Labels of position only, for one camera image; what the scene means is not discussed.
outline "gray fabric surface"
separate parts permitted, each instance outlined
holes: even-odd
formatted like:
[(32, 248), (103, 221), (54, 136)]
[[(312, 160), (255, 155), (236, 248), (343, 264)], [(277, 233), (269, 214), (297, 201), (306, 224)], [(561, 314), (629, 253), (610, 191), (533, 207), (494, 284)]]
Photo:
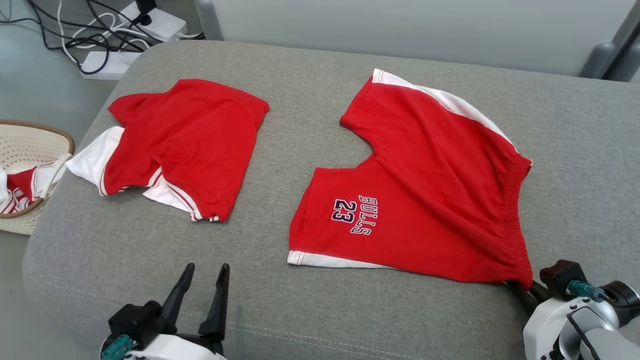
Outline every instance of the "gray fabric surface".
[[(523, 359), (524, 312), (504, 287), (396, 270), (289, 266), (289, 222), (317, 166), (353, 167), (369, 146), (339, 126), (379, 67), (479, 108), (533, 160), (520, 196), (534, 273), (566, 258), (596, 284), (640, 289), (637, 242), (640, 86), (471, 65), (263, 45), (179, 42), (145, 52), (108, 104), (204, 78), (267, 100), (226, 224), (192, 223), (139, 189), (101, 198), (65, 175), (24, 260), (46, 318), (99, 346), (127, 302), (163, 301), (184, 266), (196, 274), (179, 329), (204, 318), (231, 266), (230, 359)], [(80, 148), (115, 125), (102, 110)], [(623, 329), (640, 342), (640, 320)]]

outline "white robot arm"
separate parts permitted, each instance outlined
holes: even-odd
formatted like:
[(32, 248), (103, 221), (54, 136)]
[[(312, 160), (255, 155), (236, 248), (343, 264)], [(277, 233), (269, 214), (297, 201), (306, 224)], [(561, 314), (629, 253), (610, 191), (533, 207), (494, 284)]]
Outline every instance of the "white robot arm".
[(509, 283), (530, 316), (522, 332), (527, 360), (638, 360), (640, 348), (618, 329), (640, 315), (640, 297), (626, 284), (591, 286), (578, 263), (544, 268), (529, 291)]
[(109, 319), (111, 335), (100, 351), (100, 360), (226, 360), (222, 341), (227, 322), (230, 269), (224, 264), (216, 281), (216, 294), (199, 335), (178, 334), (178, 319), (184, 294), (191, 286), (195, 265), (187, 265), (180, 279), (160, 306), (127, 304)]

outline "laundry basket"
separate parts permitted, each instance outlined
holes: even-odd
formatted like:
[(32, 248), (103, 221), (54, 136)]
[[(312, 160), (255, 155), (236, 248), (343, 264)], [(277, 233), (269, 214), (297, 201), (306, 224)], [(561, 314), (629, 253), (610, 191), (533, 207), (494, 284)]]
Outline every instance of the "laundry basket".
[[(62, 130), (32, 122), (0, 120), (0, 167), (7, 174), (69, 157), (75, 149), (71, 135)], [(42, 196), (26, 209), (0, 215), (0, 230), (30, 235), (51, 193), (52, 182), (53, 178)]]

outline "white trim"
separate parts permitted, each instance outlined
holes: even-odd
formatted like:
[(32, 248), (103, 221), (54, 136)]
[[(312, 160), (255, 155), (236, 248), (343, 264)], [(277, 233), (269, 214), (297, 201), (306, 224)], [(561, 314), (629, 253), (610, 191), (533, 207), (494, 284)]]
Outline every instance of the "white trim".
[(191, 209), (191, 221), (197, 221), (197, 220), (203, 219), (202, 215), (200, 214), (200, 210), (198, 210), (198, 206), (196, 205), (196, 202), (193, 200), (193, 198), (189, 196), (188, 193), (186, 193), (183, 189), (180, 189), (178, 186), (175, 186), (174, 184), (171, 184), (168, 181), (166, 181), (166, 184), (167, 186), (169, 186), (169, 190), (171, 190), (176, 194), (176, 198), (178, 198), (179, 201), (183, 203), (186, 201), (185, 205)]
[(142, 196), (146, 197), (149, 200), (153, 200), (159, 202), (160, 204), (165, 204), (169, 206), (173, 206), (176, 209), (185, 211), (187, 213), (191, 213), (191, 210), (188, 206), (181, 201), (175, 193), (169, 189), (169, 186), (166, 184), (166, 180), (160, 171), (160, 175), (154, 181), (155, 184), (142, 193)]
[(4, 171), (2, 167), (0, 167), (0, 204), (3, 204), (11, 199), (11, 197), (7, 195), (9, 193), (10, 191), (6, 171)]
[(291, 265), (307, 265), (307, 266), (320, 266), (325, 268), (385, 268), (392, 269), (392, 267), (371, 263), (363, 263), (362, 261), (348, 260), (342, 258), (335, 258), (333, 256), (311, 254), (303, 251), (289, 251), (289, 257), (287, 263)]
[(110, 127), (66, 162), (69, 171), (94, 184), (100, 196), (107, 195), (104, 187), (104, 172), (107, 163), (120, 145), (123, 132), (124, 127)]
[(71, 154), (60, 156), (58, 160), (38, 165), (31, 178), (31, 201), (41, 197), (46, 200), (50, 190), (60, 180), (67, 169), (65, 162)]
[(158, 167), (156, 172), (154, 172), (153, 175), (151, 175), (151, 177), (149, 178), (149, 182), (147, 183), (146, 187), (147, 188), (152, 187), (154, 185), (154, 183), (156, 182), (157, 178), (160, 176), (160, 174), (162, 174), (162, 168)]
[(468, 119), (479, 122), (480, 124), (491, 129), (494, 133), (502, 136), (509, 143), (511, 143), (511, 140), (509, 140), (509, 138), (500, 130), (500, 128), (493, 121), (491, 121), (488, 117), (482, 114), (480, 110), (476, 109), (475, 107), (473, 107), (471, 104), (469, 104), (467, 101), (465, 101), (460, 97), (457, 97), (446, 91), (411, 84), (409, 81), (403, 78), (400, 78), (393, 74), (389, 74), (388, 72), (385, 72), (384, 70), (380, 70), (380, 69), (373, 70), (372, 82), (381, 83), (385, 85), (395, 85), (395, 86), (401, 86), (405, 88), (411, 88), (414, 90), (418, 90), (422, 93), (425, 93), (430, 97), (434, 98), (435, 101), (439, 102), (443, 108), (449, 110), (454, 114), (464, 116)]

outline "white cable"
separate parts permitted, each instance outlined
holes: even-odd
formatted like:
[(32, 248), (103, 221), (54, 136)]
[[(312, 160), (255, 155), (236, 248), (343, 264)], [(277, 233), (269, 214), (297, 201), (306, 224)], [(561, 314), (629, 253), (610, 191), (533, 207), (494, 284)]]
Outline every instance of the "white cable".
[(65, 31), (62, 30), (62, 22), (60, 21), (60, 10), (62, 10), (62, 0), (60, 0), (60, 2), (58, 3), (58, 27), (60, 28), (60, 35), (61, 35), (60, 42), (62, 43), (62, 50), (65, 52), (65, 54), (67, 54), (67, 56), (71, 59), (71, 61), (78, 64), (77, 60), (73, 56), (71, 56), (71, 54), (69, 54), (69, 51), (67, 50), (67, 46), (65, 45), (65, 38), (64, 38)]
[(199, 37), (199, 36), (200, 36), (200, 34), (193, 34), (193, 35), (183, 35), (183, 34), (180, 34), (180, 37), (181, 37), (181, 38), (195, 38), (195, 37)]
[[(148, 48), (150, 48), (149, 44), (148, 44), (146, 41), (142, 40), (142, 39), (134, 38), (134, 39), (130, 39), (129, 41), (130, 41), (130, 42), (141, 42), (141, 43), (142, 43), (142, 44), (143, 44), (147, 49), (148, 49)], [(120, 58), (122, 59), (122, 61), (124, 61), (124, 62), (126, 62), (126, 63), (128, 63), (128, 64), (132, 64), (132, 63), (133, 63), (133, 61), (135, 61), (135, 59), (133, 59), (133, 60), (131, 60), (131, 59), (127, 59), (127, 57), (126, 57), (126, 56), (124, 56), (124, 55), (122, 54), (122, 51), (120, 51), (120, 50), (118, 50), (118, 55), (120, 56)]]
[[(93, 19), (89, 24), (87, 24), (87, 26), (91, 26), (93, 25), (96, 21), (98, 21), (99, 18), (102, 18), (103, 16), (110, 16), (111, 17), (111, 26), (109, 28), (111, 28), (112, 30), (117, 28), (118, 26), (123, 26), (123, 24), (115, 26), (116, 24), (116, 17), (115, 15), (113, 15), (112, 13), (102, 13), (100, 15), (98, 15), (97, 19)], [(71, 35), (72, 38), (76, 38), (76, 36), (78, 36), (81, 32), (83, 32), (84, 30), (87, 30), (87, 28), (80, 28), (78, 31), (76, 31), (73, 35)], [(111, 36), (111, 33), (108, 31), (105, 31), (102, 33), (102, 36), (104, 36), (104, 38), (108, 38)], [(80, 46), (76, 46), (76, 48), (78, 49), (91, 49), (93, 47), (95, 47), (96, 45), (80, 45)]]
[[(122, 33), (130, 33), (130, 34), (138, 35), (139, 37), (146, 37), (146, 38), (150, 37), (147, 34), (139, 33), (137, 31), (134, 31), (134, 30), (131, 30), (131, 29), (118, 28), (115, 31), (121, 31)], [(162, 38), (157, 38), (157, 37), (153, 37), (153, 36), (151, 36), (150, 38), (154, 38), (154, 39), (156, 39), (158, 41), (166, 42), (166, 40), (162, 39)]]

